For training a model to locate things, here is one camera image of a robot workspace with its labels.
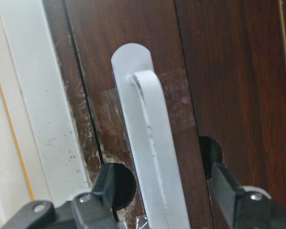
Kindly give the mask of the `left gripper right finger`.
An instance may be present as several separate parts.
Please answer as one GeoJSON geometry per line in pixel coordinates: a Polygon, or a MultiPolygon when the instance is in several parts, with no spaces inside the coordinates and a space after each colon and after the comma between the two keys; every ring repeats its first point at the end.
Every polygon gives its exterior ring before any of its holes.
{"type": "Polygon", "coordinates": [[[212,191],[231,229],[286,229],[286,205],[263,189],[243,186],[223,163],[213,163],[212,191]]]}

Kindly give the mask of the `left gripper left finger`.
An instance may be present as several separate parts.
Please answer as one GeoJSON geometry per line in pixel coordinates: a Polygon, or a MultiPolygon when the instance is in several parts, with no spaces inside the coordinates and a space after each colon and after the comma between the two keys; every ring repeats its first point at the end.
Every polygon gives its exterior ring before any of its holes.
{"type": "Polygon", "coordinates": [[[72,200],[71,209],[78,229],[117,228],[112,214],[114,175],[114,164],[104,164],[91,192],[81,193],[72,200]]]}

